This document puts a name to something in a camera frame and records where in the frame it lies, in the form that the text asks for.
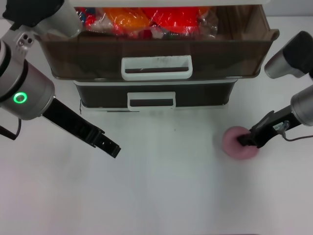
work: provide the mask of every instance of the plastic bag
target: plastic bag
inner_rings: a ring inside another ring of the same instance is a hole
[[[76,8],[85,29],[138,39],[215,38],[211,7]]]

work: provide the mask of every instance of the green indicator light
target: green indicator light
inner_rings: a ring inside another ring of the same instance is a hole
[[[13,97],[15,103],[23,104],[27,101],[27,95],[24,92],[16,93]]]

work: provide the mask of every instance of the black cable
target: black cable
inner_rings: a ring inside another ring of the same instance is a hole
[[[286,134],[283,134],[282,137],[284,138],[284,140],[286,140],[288,142],[294,142],[294,141],[298,141],[298,140],[313,138],[313,136],[303,136],[303,137],[299,137],[299,138],[295,138],[295,139],[289,140],[289,139],[287,139]]]
[[[5,137],[7,137],[7,138],[9,138],[9,139],[14,141],[19,136],[19,134],[21,132],[21,128],[22,128],[22,120],[19,119],[19,126],[18,126],[18,130],[17,130],[16,134],[13,134],[9,130],[7,130],[4,127],[0,126],[0,135],[5,136]]]
[[[277,133],[279,135],[281,135],[284,138],[284,140],[286,140],[288,142],[294,142],[294,141],[298,141],[298,140],[313,138],[313,136],[303,136],[303,137],[298,137],[298,138],[289,140],[286,137],[286,131],[289,129],[289,127],[290,127],[290,122],[284,121],[283,125],[279,128],[279,130],[277,130]]]

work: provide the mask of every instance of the orange item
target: orange item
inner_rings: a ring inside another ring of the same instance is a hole
[[[199,7],[149,7],[142,10],[150,21],[171,32],[190,34],[199,30]]]
[[[199,6],[199,16],[203,17],[209,13],[211,6]]]
[[[149,19],[140,8],[103,8],[117,33],[143,30],[149,26]]]

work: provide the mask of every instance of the drawer unit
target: drawer unit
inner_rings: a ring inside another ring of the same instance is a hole
[[[142,111],[225,105],[236,81],[74,83],[86,108]]]
[[[52,74],[74,80],[87,108],[141,111],[224,105],[237,79],[259,74],[279,37],[279,30],[268,25],[262,0],[73,0],[72,5],[129,7],[130,2],[131,7],[214,5],[217,35],[180,40],[127,39],[86,31],[72,39],[37,36]]]

